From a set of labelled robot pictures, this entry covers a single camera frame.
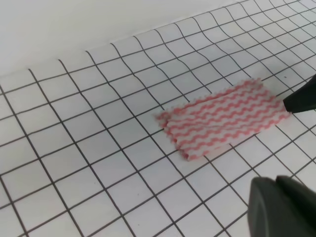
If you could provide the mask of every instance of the white tile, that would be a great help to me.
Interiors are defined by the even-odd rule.
[[[311,158],[316,157],[316,136],[311,132],[307,132],[300,136],[295,143],[306,152]]]
[[[49,186],[15,203],[26,230],[49,220],[65,210],[53,186]]]
[[[223,76],[227,76],[228,74],[234,73],[240,69],[240,67],[238,67],[238,65],[230,58],[230,56],[218,59],[213,62],[212,65]]]
[[[3,185],[0,183],[0,207],[7,205],[9,203],[9,198],[6,195]]]
[[[163,153],[150,137],[126,148],[124,151],[137,169],[141,169],[163,157]]]
[[[314,110],[296,113],[295,116],[308,128],[316,124],[316,112]]]
[[[276,152],[290,142],[277,127],[272,126],[257,134],[257,137],[272,151]]]
[[[294,65],[292,69],[296,71],[303,79],[308,79],[316,73],[316,71],[305,62]]]
[[[278,73],[279,71],[287,68],[287,66],[275,56],[262,60],[261,62],[273,74]]]
[[[70,76],[74,79],[80,90],[86,90],[106,82],[96,67],[71,73]]]
[[[302,125],[295,116],[290,116],[277,126],[291,139],[295,139],[307,130],[307,128],[304,127],[304,125]]]
[[[249,201],[251,180],[255,177],[258,177],[258,175],[254,171],[250,171],[232,184],[232,187],[247,203]]]
[[[155,48],[148,49],[146,50],[146,53],[156,64],[163,63],[175,58],[165,45],[160,45]]]
[[[7,172],[37,158],[26,138],[0,147],[0,154],[0,173]]]
[[[259,60],[272,56],[272,54],[267,51],[262,45],[251,47],[247,49],[247,52],[249,52],[252,56]]]
[[[66,73],[63,65],[58,60],[48,60],[31,67],[37,80],[55,77]]]
[[[293,47],[291,51],[303,60],[314,55],[314,53],[303,44]]]
[[[135,76],[127,76],[110,83],[120,96],[129,95],[144,89],[144,86]]]
[[[168,79],[167,76],[156,67],[146,69],[136,73],[135,75],[143,82],[146,87]]]
[[[60,59],[68,72],[93,65],[93,61],[85,51],[77,51],[76,53],[63,55]]]
[[[114,44],[121,56],[142,50],[139,42],[134,37],[121,39]]]
[[[219,92],[221,90],[230,87],[230,83],[225,79],[220,79],[218,81],[212,82],[210,85],[206,86],[212,93]]]
[[[194,51],[194,49],[184,39],[170,42],[166,46],[176,57],[180,57]]]
[[[134,118],[112,127],[110,132],[123,148],[147,136],[145,130]]]
[[[247,163],[233,150],[223,154],[213,161],[213,164],[228,182],[250,169]]]
[[[137,37],[144,49],[162,44],[162,40],[155,30],[141,33],[139,35],[136,35],[135,37]]]
[[[167,230],[162,232],[158,237],[181,237],[182,235],[179,233],[175,226],[169,227]]]
[[[194,101],[198,98],[205,97],[205,96],[208,96],[210,94],[211,93],[205,87],[202,87],[198,90],[190,92],[189,94],[186,95],[186,97],[188,100]]]
[[[164,103],[181,95],[180,92],[169,81],[155,85],[149,88],[149,91],[159,103]]]
[[[93,236],[94,237],[104,237],[104,236],[132,237],[133,235],[130,232],[130,230],[128,229],[128,227],[127,227],[126,223],[123,221],[123,219],[120,218]]]
[[[20,70],[0,77],[0,85],[4,92],[35,82],[29,70]]]
[[[100,132],[78,143],[87,160],[92,163],[119,148],[107,131]]]
[[[276,153],[276,156],[292,171],[296,172],[310,159],[294,143]]]
[[[0,210],[0,232],[6,237],[16,237],[23,234],[23,229],[12,206]]]
[[[245,69],[245,72],[252,78],[261,78],[261,80],[272,76],[272,73],[261,63],[255,63]]]
[[[171,40],[176,40],[182,37],[179,28],[175,24],[166,25],[157,28],[164,42],[169,42]]]
[[[188,36],[200,31],[197,22],[193,18],[178,21],[176,22],[176,25],[179,26],[180,31],[184,36]]]
[[[270,77],[263,81],[263,85],[273,94],[278,95],[288,89],[280,80],[276,77]]]
[[[179,58],[191,70],[208,63],[207,58],[198,52],[193,52]]]
[[[272,21],[262,12],[252,15],[251,19],[254,20],[259,26],[265,26],[272,23]]]
[[[6,96],[16,113],[47,103],[36,84],[13,91]]]
[[[191,174],[187,180],[203,200],[227,184],[210,164]]]
[[[127,96],[124,98],[124,102],[134,115],[138,115],[158,105],[146,90]]]
[[[89,167],[58,181],[56,187],[67,207],[72,207],[98,191],[103,190]]]
[[[119,98],[119,96],[108,84],[87,90],[83,93],[83,95],[94,108]]]
[[[203,54],[209,61],[214,61],[220,57],[225,56],[226,54],[221,51],[217,45],[213,44],[209,47],[199,50],[201,54]]]
[[[173,220],[177,220],[200,203],[184,180],[159,194],[158,198]]]
[[[115,184],[108,191],[122,213],[126,213],[153,195],[138,174]]]
[[[78,92],[75,84],[68,75],[41,81],[39,84],[49,101]]]
[[[119,57],[117,51],[111,44],[91,49],[89,53],[95,63],[102,63]]]
[[[251,165],[255,166],[271,152],[255,137],[250,138],[236,147],[236,151]]]
[[[249,66],[250,64],[253,64],[257,62],[257,59],[252,56],[247,51],[241,51],[232,54],[232,58],[238,63],[238,65],[242,68],[245,68]]]
[[[153,110],[150,110],[142,115],[139,115],[137,118],[141,122],[141,124],[144,126],[144,128],[150,133],[157,132],[160,130],[160,126],[157,123],[154,114],[158,114],[162,111],[161,107],[155,108]]]
[[[246,32],[258,28],[258,25],[250,17],[239,19],[236,23]]]
[[[188,162],[180,155],[179,152],[169,155],[169,158],[183,175],[188,175],[207,163],[207,159],[205,157],[200,157],[197,160]]]
[[[101,160],[92,167],[106,188],[135,172],[122,152]]]
[[[23,137],[24,133],[15,117],[0,120],[0,144]]]
[[[72,143],[60,124],[34,133],[29,138],[40,157]]]
[[[311,35],[307,34],[305,31],[303,31],[302,29],[296,29],[292,32],[290,32],[290,34],[297,39],[299,42],[305,42],[307,40],[309,40],[310,38],[312,38]]]
[[[232,54],[242,50],[242,48],[233,39],[227,39],[217,43],[216,45],[227,54]]]
[[[247,210],[247,206],[230,187],[225,188],[212,197],[206,202],[206,205],[224,227],[228,226]]]
[[[173,78],[171,81],[182,93],[187,93],[202,86],[191,72]]]
[[[239,71],[234,74],[231,74],[227,77],[225,77],[231,84],[236,85],[237,83],[241,82],[242,80],[245,80],[249,78],[249,76],[244,71]]]
[[[80,94],[58,100],[52,103],[52,106],[61,120],[69,119],[91,109]]]
[[[218,25],[222,25],[233,20],[229,12],[225,8],[211,11],[211,14],[214,16]]]
[[[195,16],[194,19],[196,19],[197,24],[202,30],[217,26],[214,17],[209,12]]]
[[[134,73],[142,69],[152,67],[154,65],[144,52],[126,56],[123,58],[123,61]]]
[[[224,31],[228,36],[234,37],[244,33],[244,30],[236,24],[236,22],[231,22],[221,26],[222,31]]]
[[[289,87],[295,86],[303,81],[291,68],[276,74],[276,77]]]
[[[227,231],[232,237],[250,237],[247,215],[241,217]]]
[[[119,212],[105,192],[85,201],[71,210],[84,236],[119,217]]]
[[[155,193],[167,188],[181,178],[179,172],[167,158],[150,165],[140,173]]]
[[[90,136],[104,129],[94,112],[88,112],[66,121],[65,126],[75,141]]]
[[[248,13],[248,15],[253,15],[255,13],[258,13],[258,12],[262,11],[258,7],[258,5],[255,2],[253,2],[253,1],[242,2],[241,5],[244,7],[244,9]]]
[[[255,170],[260,176],[271,179],[275,179],[278,175],[291,175],[290,171],[274,156],[260,164]]]
[[[195,49],[199,50],[212,44],[204,33],[198,33],[192,36],[186,37],[188,43]]]
[[[100,64],[98,67],[109,81],[131,74],[130,69],[128,69],[121,59]]]
[[[313,190],[316,191],[316,183],[315,183],[315,174],[316,174],[316,164],[314,162],[307,165],[304,169],[302,169],[296,176],[303,181],[303,183]]]
[[[223,30],[220,27],[215,27],[212,29],[209,29],[207,31],[204,31],[204,35],[212,42],[217,43],[219,41],[223,41],[225,39],[228,39],[229,36],[223,32]]]
[[[290,48],[295,45],[298,45],[300,42],[295,39],[293,36],[290,34],[282,35],[276,38],[278,41],[280,41],[282,44],[285,45],[285,47]]]
[[[262,46],[273,54],[280,53],[281,51],[286,50],[286,48],[276,39],[271,39],[267,42],[264,42],[262,43]]]
[[[16,169],[4,175],[2,179],[12,200],[50,184],[50,180],[39,161]]]
[[[106,127],[113,126],[133,117],[121,100],[102,106],[96,109],[95,112],[98,114]]]
[[[47,224],[35,229],[29,233],[30,237],[79,237],[80,233],[70,218],[68,213],[65,213]]]
[[[18,118],[26,133],[38,131],[42,128],[59,123],[59,119],[49,105],[21,113]]]
[[[171,220],[156,199],[151,199],[125,217],[138,237],[153,236],[171,224]]]
[[[12,115],[12,111],[3,95],[0,96],[0,119]]]
[[[158,143],[158,145],[162,148],[162,150],[169,154],[172,151],[176,150],[174,144],[170,141],[170,138],[167,137],[164,131],[160,131],[152,136],[154,140]]]
[[[185,216],[177,225],[186,237],[209,237],[222,230],[204,205]]]
[[[42,161],[53,180],[60,179],[87,165],[75,145],[46,156]]]

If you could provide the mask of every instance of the cloth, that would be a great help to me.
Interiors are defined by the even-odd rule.
[[[290,116],[282,100],[260,79],[248,79],[219,93],[155,115],[187,160],[204,156]]]

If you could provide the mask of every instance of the tiled floor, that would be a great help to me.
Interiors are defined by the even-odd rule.
[[[250,181],[316,190],[316,112],[186,162],[152,114],[316,73],[316,1],[248,0],[0,78],[4,237],[247,237]]]

